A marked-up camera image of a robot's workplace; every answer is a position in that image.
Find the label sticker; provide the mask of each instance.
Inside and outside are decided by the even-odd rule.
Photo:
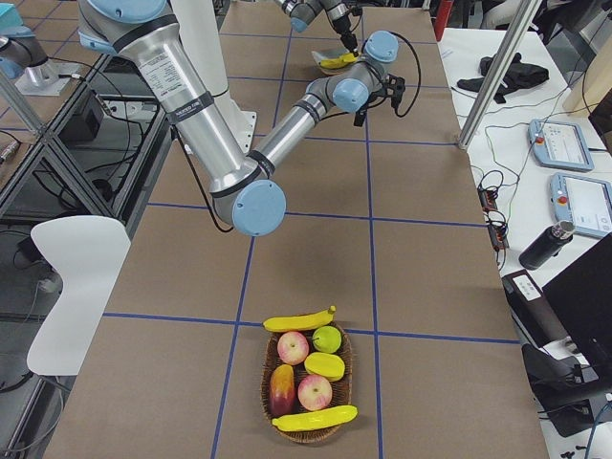
[[[516,287],[525,296],[527,301],[531,301],[533,299],[541,297],[541,295],[537,291],[537,287],[525,274],[518,275],[517,277],[515,277],[514,284],[516,284]]]
[[[181,80],[181,74],[166,53],[161,53],[144,63],[141,66],[141,73],[160,102],[186,88]]]

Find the mango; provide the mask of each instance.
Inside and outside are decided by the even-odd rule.
[[[294,368],[278,366],[270,378],[270,412],[274,417],[290,414],[295,404]]]

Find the table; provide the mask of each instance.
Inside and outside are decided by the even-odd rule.
[[[478,63],[485,55],[493,55],[501,40],[503,32],[498,31],[472,31],[447,29],[440,52],[443,57],[448,84],[456,87],[460,78],[478,77]],[[551,113],[563,112],[562,103],[569,95],[569,89],[555,62],[535,33],[527,33],[518,51],[522,54],[523,62],[534,63],[549,69],[550,79],[531,90],[522,90],[506,96],[508,107],[521,105],[519,108],[504,109],[497,113],[504,105],[492,103],[488,115],[484,118],[472,141],[468,152],[473,165],[481,167],[484,171],[500,169],[493,162],[492,152],[487,146],[485,126],[500,125],[512,126],[518,122],[529,122],[532,119],[545,119]],[[465,120],[463,115],[470,111],[473,99],[453,92],[453,103],[460,122]],[[603,149],[595,129],[587,118],[572,117],[568,114],[559,114],[550,117],[550,120],[571,121],[580,125],[589,148]],[[527,139],[527,126],[518,125],[513,129],[490,129],[493,148],[497,160],[514,171],[524,166],[517,192],[513,198],[513,189],[502,188],[497,200],[498,207],[510,217],[510,232],[506,250],[506,259],[501,269],[501,275],[522,270],[518,263],[518,256],[529,244],[547,227],[555,223],[549,196],[550,177],[557,169],[540,167],[533,155],[527,157],[529,143]],[[584,174],[601,180],[612,181],[612,158],[605,151],[591,152],[595,169]],[[506,173],[506,183],[514,181],[513,175]],[[474,179],[478,183],[481,174],[474,170]],[[547,261],[541,268],[530,272],[539,286],[544,286],[565,267],[570,265],[583,253],[597,243],[596,239],[575,235],[574,240],[564,247],[557,257]],[[568,356],[567,349],[554,342],[547,349],[557,358]],[[574,451],[575,445],[585,445],[588,431],[563,439],[559,437],[548,422],[542,422],[550,457],[558,457],[567,450]],[[605,457],[605,452],[612,450],[612,426],[608,423],[599,426],[595,437],[591,457]]]
[[[365,8],[360,38],[380,28],[421,56],[414,112],[316,127],[274,176],[274,233],[217,232],[172,148],[45,457],[545,457],[428,13]],[[295,35],[275,5],[242,2],[221,38],[258,141],[320,77],[310,50],[338,46],[323,17]],[[410,59],[402,46],[393,69],[408,99]],[[301,447],[263,417],[261,321],[330,304],[360,415]]]

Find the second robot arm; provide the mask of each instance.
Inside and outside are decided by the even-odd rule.
[[[340,41],[349,52],[357,55],[358,45],[355,34],[351,31],[349,8],[342,0],[274,0],[280,8],[291,17],[291,26],[298,32],[304,32],[320,12],[325,10],[327,19]]]

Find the fruit basket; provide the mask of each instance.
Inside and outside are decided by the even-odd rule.
[[[343,361],[345,365],[344,376],[335,382],[331,382],[332,385],[332,402],[329,404],[329,407],[333,406],[341,406],[351,403],[351,386],[352,386],[352,376],[353,376],[353,352],[351,349],[351,342],[348,338],[348,335],[339,327],[335,322],[331,322],[329,325],[332,325],[341,333],[342,342],[339,350],[336,352]],[[312,336],[314,330],[303,331],[301,332],[309,342],[310,351],[314,352],[315,348],[312,343]],[[281,337],[282,333],[272,333],[270,339],[268,340],[268,346],[266,348],[266,359],[264,362],[264,372],[261,382],[261,403],[263,405],[264,414],[266,418],[270,422],[271,427],[278,432],[279,435],[285,437],[292,442],[308,444],[323,441],[329,438],[331,435],[336,433],[341,425],[331,426],[326,428],[321,428],[318,430],[310,430],[310,431],[300,431],[300,432],[285,432],[277,427],[272,425],[273,415],[270,411],[270,379],[273,371],[276,367],[282,364],[282,360],[278,356],[278,351],[276,350],[276,346],[278,344],[278,340]],[[295,387],[299,385],[299,383],[308,376],[308,372],[304,367],[304,363],[300,363],[294,366],[294,375],[295,375]],[[307,410],[302,407],[298,401],[295,401],[293,414],[297,413],[305,413]]]

